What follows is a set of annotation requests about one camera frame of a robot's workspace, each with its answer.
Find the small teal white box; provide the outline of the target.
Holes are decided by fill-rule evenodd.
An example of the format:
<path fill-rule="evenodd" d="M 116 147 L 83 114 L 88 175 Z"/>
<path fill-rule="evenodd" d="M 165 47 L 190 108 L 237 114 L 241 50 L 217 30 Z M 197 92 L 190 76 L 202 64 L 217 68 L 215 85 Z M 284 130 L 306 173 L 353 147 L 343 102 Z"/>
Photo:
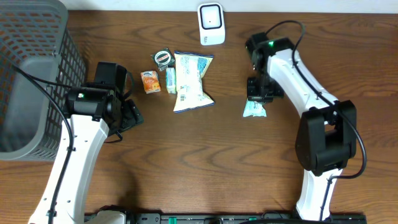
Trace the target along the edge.
<path fill-rule="evenodd" d="M 166 68 L 166 88 L 169 94 L 176 94 L 176 72 L 173 67 Z"/>

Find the white barcode scanner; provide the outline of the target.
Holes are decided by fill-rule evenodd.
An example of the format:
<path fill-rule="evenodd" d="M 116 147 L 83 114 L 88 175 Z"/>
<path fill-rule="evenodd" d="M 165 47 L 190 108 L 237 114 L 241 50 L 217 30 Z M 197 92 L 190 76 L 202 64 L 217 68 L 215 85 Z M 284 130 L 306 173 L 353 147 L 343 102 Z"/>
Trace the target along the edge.
<path fill-rule="evenodd" d="M 226 29 L 223 7 L 218 2 L 198 6 L 198 25 L 202 45 L 219 45 L 225 41 Z"/>

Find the dark green round-label packet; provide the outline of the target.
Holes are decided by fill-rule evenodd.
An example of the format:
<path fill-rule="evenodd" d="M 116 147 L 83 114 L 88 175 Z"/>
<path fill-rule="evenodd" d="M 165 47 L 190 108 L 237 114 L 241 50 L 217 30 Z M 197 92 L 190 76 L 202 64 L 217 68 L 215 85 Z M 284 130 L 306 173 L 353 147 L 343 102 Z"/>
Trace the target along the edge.
<path fill-rule="evenodd" d="M 175 65 L 175 57 L 167 47 L 152 54 L 151 58 L 160 72 Z"/>

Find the small orange juice box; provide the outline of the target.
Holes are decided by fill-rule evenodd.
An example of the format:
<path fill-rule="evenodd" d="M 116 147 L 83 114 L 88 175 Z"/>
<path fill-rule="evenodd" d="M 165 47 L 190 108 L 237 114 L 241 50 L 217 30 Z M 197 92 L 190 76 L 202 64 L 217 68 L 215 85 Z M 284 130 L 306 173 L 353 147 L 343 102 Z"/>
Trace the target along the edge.
<path fill-rule="evenodd" d="M 159 76 L 156 71 L 141 72 L 141 78 L 146 94 L 156 93 L 161 91 Z"/>

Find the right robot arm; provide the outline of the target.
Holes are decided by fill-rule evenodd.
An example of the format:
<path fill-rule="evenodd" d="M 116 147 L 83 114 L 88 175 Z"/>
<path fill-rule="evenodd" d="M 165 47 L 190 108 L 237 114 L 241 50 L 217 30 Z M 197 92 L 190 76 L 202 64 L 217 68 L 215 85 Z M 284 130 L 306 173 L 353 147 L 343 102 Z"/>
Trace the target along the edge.
<path fill-rule="evenodd" d="M 327 92 L 301 61 L 288 38 L 270 40 L 256 34 L 246 50 L 258 77 L 248 78 L 247 97 L 271 103 L 287 96 L 300 116 L 295 153 L 304 168 L 297 215 L 325 221 L 336 178 L 356 154 L 356 108 Z"/>

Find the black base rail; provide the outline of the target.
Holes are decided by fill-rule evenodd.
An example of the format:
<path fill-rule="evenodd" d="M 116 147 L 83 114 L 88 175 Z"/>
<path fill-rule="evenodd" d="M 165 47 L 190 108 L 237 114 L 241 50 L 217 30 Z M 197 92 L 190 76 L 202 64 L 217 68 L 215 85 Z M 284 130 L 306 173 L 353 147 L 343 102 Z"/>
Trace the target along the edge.
<path fill-rule="evenodd" d="M 123 213 L 101 211 L 96 215 L 87 215 L 84 224 L 90 223 L 129 223 L 129 224 L 306 224 L 289 213 L 267 212 L 263 215 L 161 215 L 158 213 Z"/>

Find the large white snack bag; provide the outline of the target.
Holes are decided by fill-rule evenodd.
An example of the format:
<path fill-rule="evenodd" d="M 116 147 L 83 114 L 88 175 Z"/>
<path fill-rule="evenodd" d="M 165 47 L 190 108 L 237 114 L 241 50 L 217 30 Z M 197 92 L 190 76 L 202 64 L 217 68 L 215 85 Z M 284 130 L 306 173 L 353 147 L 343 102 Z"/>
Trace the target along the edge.
<path fill-rule="evenodd" d="M 203 91 L 205 76 L 214 55 L 175 51 L 177 99 L 174 113 L 211 106 L 215 102 Z"/>

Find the grey plastic mesh basket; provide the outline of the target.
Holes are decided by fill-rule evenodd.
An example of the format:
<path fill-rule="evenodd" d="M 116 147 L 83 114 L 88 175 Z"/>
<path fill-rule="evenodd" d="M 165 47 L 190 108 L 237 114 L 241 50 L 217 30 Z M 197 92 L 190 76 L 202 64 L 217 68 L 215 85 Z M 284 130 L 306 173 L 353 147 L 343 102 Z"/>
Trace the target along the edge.
<path fill-rule="evenodd" d="M 49 99 L 13 68 L 42 79 L 58 105 L 86 67 L 60 1 L 1 1 L 1 159 L 52 161 L 62 118 Z"/>

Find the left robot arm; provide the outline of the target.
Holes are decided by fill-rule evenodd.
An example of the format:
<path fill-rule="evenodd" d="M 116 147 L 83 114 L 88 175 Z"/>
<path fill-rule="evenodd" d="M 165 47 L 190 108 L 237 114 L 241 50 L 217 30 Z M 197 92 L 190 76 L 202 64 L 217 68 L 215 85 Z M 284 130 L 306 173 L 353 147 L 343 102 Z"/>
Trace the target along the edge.
<path fill-rule="evenodd" d="M 84 223 L 88 189 L 106 138 L 143 122 L 129 95 L 124 84 L 105 81 L 66 93 L 58 153 L 29 223 Z"/>

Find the teal candy wrapper packet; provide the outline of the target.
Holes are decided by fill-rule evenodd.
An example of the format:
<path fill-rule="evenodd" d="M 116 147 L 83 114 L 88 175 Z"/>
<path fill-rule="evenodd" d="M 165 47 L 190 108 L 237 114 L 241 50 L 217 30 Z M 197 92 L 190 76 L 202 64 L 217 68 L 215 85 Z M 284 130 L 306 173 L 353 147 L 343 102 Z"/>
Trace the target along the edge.
<path fill-rule="evenodd" d="M 243 117 L 266 117 L 267 113 L 264 108 L 264 104 L 257 101 L 246 101 L 246 105 L 243 111 Z"/>

